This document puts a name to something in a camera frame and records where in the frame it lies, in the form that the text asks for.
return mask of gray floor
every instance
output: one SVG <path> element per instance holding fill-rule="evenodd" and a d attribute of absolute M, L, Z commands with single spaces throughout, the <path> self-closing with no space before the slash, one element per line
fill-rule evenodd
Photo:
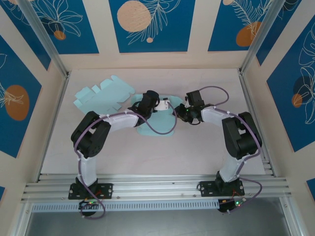
<path fill-rule="evenodd" d="M 278 199 L 257 199 L 231 215 L 217 210 L 33 213 L 27 236 L 288 236 Z"/>

